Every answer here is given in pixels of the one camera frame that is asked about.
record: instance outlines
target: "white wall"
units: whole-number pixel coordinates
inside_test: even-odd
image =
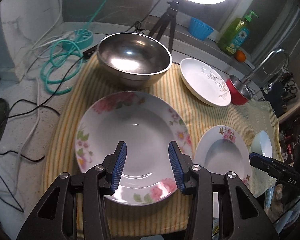
[[[6,43],[5,46],[0,44],[0,76],[3,79],[22,78],[25,65],[33,60],[29,55],[24,57],[25,54],[55,22],[58,11],[57,0],[1,1],[0,41]]]

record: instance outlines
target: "red saucepan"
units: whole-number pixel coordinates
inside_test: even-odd
[[[230,75],[226,84],[230,90],[232,104],[240,106],[251,100],[251,94],[247,86],[236,76]]]

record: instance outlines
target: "green dish soap bottle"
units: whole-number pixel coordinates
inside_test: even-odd
[[[249,25],[252,15],[258,18],[253,11],[250,11],[243,18],[237,18],[230,24],[218,43],[224,53],[232,56],[245,42],[250,33]]]

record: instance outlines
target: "blue plastic bowl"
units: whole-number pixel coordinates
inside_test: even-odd
[[[209,25],[193,17],[191,17],[188,31],[192,36],[202,41],[213,33],[213,29]]]

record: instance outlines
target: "orange fruit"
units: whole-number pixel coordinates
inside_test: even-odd
[[[241,50],[237,50],[237,52],[234,54],[234,58],[239,62],[246,61],[246,55]]]

